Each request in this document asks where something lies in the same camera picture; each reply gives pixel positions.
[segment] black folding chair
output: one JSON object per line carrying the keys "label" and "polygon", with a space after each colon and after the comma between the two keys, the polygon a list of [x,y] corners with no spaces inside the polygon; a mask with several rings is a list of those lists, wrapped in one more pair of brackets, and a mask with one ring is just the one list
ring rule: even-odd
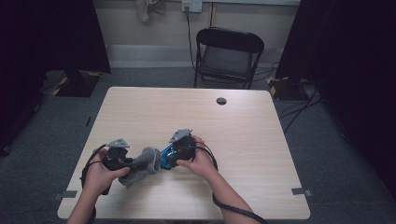
{"label": "black folding chair", "polygon": [[198,76],[244,83],[250,89],[264,42],[249,32],[210,27],[196,36],[197,55],[194,88]]}

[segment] baseboard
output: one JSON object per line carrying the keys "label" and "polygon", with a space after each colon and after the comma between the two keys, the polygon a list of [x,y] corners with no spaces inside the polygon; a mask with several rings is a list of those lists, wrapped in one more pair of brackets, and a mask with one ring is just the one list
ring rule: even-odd
{"label": "baseboard", "polygon": [[[188,67],[191,66],[189,47],[109,45],[106,48],[110,67]],[[195,50],[192,58],[195,62]],[[265,49],[259,67],[271,67],[279,62],[283,49]]]}

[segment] gray carpet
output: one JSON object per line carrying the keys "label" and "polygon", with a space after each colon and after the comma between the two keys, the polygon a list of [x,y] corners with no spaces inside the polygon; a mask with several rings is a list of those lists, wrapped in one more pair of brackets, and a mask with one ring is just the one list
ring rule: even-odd
{"label": "gray carpet", "polygon": [[[261,68],[259,72],[269,69]],[[44,86],[61,75],[48,73]],[[50,95],[53,88],[44,91],[38,112],[10,145],[10,155],[0,158],[0,223],[65,223],[57,217],[60,201],[53,200],[53,196],[66,190],[108,88],[191,88],[192,84],[193,70],[188,67],[117,68],[112,75],[100,78],[90,98],[54,97]],[[241,85],[199,81],[198,87],[233,89]],[[252,89],[268,87],[261,79],[253,83]],[[295,102],[275,105],[278,114],[302,106]],[[283,128],[292,117],[281,120]],[[291,124],[286,139],[303,187],[314,193],[307,198],[311,217],[270,223],[396,223],[396,203],[367,161],[344,140],[337,119],[325,104],[305,109]]]}

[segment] black curtain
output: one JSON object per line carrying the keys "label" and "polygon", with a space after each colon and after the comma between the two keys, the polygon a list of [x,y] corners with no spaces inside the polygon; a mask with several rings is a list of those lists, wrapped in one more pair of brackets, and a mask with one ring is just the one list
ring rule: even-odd
{"label": "black curtain", "polygon": [[0,147],[17,131],[46,72],[64,69],[110,73],[92,0],[2,1]]}
{"label": "black curtain", "polygon": [[302,0],[276,77],[319,82],[347,139],[396,199],[396,2]]}

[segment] wooden table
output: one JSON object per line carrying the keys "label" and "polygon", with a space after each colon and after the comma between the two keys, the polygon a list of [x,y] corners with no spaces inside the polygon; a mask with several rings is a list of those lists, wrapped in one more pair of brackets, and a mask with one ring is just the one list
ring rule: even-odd
{"label": "wooden table", "polygon": [[[226,105],[218,105],[223,97]],[[144,147],[166,148],[177,129],[192,128],[213,151],[219,171],[266,219],[306,219],[310,211],[267,91],[113,87],[92,127],[58,216],[68,218],[81,193],[81,170],[95,148],[123,138],[135,158]],[[161,170],[126,189],[115,180],[99,197],[97,218],[222,219],[211,189],[184,167]]]}

